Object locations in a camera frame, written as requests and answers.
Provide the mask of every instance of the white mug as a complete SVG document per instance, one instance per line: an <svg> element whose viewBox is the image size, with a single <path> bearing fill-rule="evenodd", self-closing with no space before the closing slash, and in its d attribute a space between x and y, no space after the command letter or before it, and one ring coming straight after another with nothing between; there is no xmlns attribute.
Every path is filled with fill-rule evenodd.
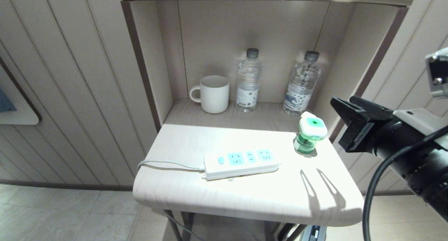
<svg viewBox="0 0 448 241"><path fill-rule="evenodd" d="M190 99L201 103L205 112L224 112L229 105L229 80L222 76L206 76L201 78L199 83L200 85L196 85L190 90ZM195 90L200 90L200 99L192 96Z"/></svg>

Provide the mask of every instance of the power strip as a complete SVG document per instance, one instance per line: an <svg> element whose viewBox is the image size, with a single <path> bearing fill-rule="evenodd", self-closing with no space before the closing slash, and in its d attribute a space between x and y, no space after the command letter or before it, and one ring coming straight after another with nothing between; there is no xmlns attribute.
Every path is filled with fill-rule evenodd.
<svg viewBox="0 0 448 241"><path fill-rule="evenodd" d="M237 177L276 171L280 163L275 161L269 149L231 153L206 153L204 173L207 180Z"/></svg>

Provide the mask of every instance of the water bottle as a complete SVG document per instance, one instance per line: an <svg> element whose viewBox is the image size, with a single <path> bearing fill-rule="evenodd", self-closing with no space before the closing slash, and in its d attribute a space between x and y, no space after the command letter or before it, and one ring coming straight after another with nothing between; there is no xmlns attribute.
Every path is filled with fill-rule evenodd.
<svg viewBox="0 0 448 241"><path fill-rule="evenodd" d="M252 112L257 108L261 78L261 63L258 60L258 53L258 49L248 49L246 59L238 65L235 106L241 112Z"/></svg>
<svg viewBox="0 0 448 241"><path fill-rule="evenodd" d="M287 114L300 116L307 108L320 75L320 68L316 64L318 58L318 52L307 51L304 61L294 66L283 101L283 110Z"/></svg>

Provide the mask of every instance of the bottle label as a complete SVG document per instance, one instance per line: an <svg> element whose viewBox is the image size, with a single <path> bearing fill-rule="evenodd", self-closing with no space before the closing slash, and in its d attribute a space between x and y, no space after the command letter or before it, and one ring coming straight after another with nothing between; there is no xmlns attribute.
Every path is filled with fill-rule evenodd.
<svg viewBox="0 0 448 241"><path fill-rule="evenodd" d="M311 95L302 95L288 91L283 104L293 111L304 112L310 99Z"/></svg>
<svg viewBox="0 0 448 241"><path fill-rule="evenodd" d="M237 88L237 100L236 103L243 107L253 107L257 105L258 90L245 91Z"/></svg>

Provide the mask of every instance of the beige wall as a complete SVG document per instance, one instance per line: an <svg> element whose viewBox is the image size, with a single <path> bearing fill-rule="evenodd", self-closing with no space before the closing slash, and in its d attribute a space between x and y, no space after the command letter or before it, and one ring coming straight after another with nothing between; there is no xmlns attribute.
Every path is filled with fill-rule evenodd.
<svg viewBox="0 0 448 241"><path fill-rule="evenodd" d="M398 8L359 3L356 5L341 48L318 94L313 112L325 121L331 133L338 115L330 105L332 96L354 95L397 14Z"/></svg>
<svg viewBox="0 0 448 241"><path fill-rule="evenodd" d="M40 113L0 126L0 177L131 186L156 131L119 0L0 0L0 57Z"/></svg>
<svg viewBox="0 0 448 241"><path fill-rule="evenodd" d="M448 47L446 0L414 0L363 98L390 109L424 107L438 116L448 116L446 99L430 94L424 57ZM334 142L339 156L360 191L366 191L380 159L367 153L345 153ZM377 191L406 190L405 182L388 169Z"/></svg>
<svg viewBox="0 0 448 241"><path fill-rule="evenodd" d="M307 50L318 50L322 75L310 102L312 109L354 7L311 1L157 2L173 99L187 98L187 89L201 77L218 74L229 78L234 100L237 64L247 48L256 47L263 64L259 101L282 103L291 68Z"/></svg>

